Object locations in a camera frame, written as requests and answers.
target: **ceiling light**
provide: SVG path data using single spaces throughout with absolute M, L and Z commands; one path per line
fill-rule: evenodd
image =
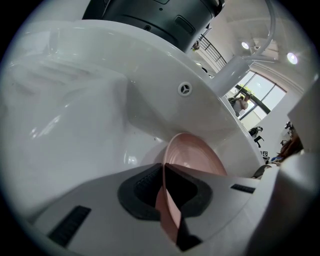
M 244 49 L 249 49 L 249 45 L 246 42 L 242 42 L 241 45 Z
M 292 64 L 297 64 L 298 63 L 297 56 L 294 55 L 292 52 L 289 52 L 286 57 L 288 58 L 290 63 L 292 63 Z
M 318 78 L 319 78 L 319 74 L 318 74 L 318 73 L 316 73 L 316 74 L 314 75 L 313 81 L 317 81 L 317 80 L 318 80 Z

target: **black railing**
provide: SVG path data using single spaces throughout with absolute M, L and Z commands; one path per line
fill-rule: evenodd
M 202 34 L 199 37 L 199 46 L 201 49 L 205 51 L 207 56 L 211 59 L 211 61 L 216 65 L 218 70 L 221 70 L 227 62 L 221 56 L 221 54 L 217 51 L 217 49 L 212 45 L 212 43 L 206 39 L 206 37 Z

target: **plastic tube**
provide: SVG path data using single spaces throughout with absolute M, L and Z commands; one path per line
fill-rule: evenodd
M 266 39 L 266 42 L 263 46 L 260 46 L 260 48 L 252 55 L 252 56 L 258 56 L 262 54 L 265 49 L 270 45 L 272 40 L 274 39 L 275 31 L 276 31 L 276 15 L 275 10 L 272 6 L 272 3 L 270 0 L 265 0 L 266 6 L 268 7 L 269 13 L 270 13 L 270 31 L 268 34 L 268 37 Z
M 253 61 L 253 62 L 276 62 L 275 58 L 272 57 L 267 57 L 267 56 L 247 56 L 247 57 L 243 57 L 244 60 L 246 61 Z

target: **ceiling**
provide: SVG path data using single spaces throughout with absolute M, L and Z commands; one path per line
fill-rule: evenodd
M 289 84 L 304 91 L 318 72 L 318 53 L 306 37 L 300 25 L 278 2 L 273 1 L 276 25 L 273 42 L 264 55 L 277 59 L 276 63 L 259 62 L 266 68 L 287 80 Z M 230 60 L 232 56 L 249 56 L 264 44 L 270 28 L 270 14 L 265 0 L 225 0 L 222 12 L 212 20 L 212 30 L 207 35 L 221 55 Z M 246 42 L 250 49 L 241 46 Z M 287 59 L 288 53 L 298 58 L 296 65 Z

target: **person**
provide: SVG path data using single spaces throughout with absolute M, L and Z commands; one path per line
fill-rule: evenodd
M 197 51 L 197 50 L 199 50 L 199 48 L 200 48 L 200 43 L 199 43 L 199 41 L 197 40 L 194 44 L 193 44 L 193 46 L 192 46 L 192 50 L 193 51 Z
M 249 106 L 248 100 L 251 99 L 251 95 L 247 94 L 244 99 L 243 97 L 235 98 L 235 103 L 232 106 L 236 117 L 239 117 Z
M 293 133 L 292 138 L 288 140 L 281 148 L 280 153 L 277 156 L 273 157 L 270 161 L 271 164 L 275 164 L 276 166 L 280 166 L 282 162 L 288 157 L 304 153 L 304 146 L 296 132 Z M 265 164 L 262 165 L 252 176 L 254 179 L 261 179 L 265 170 L 271 168 L 272 166 Z

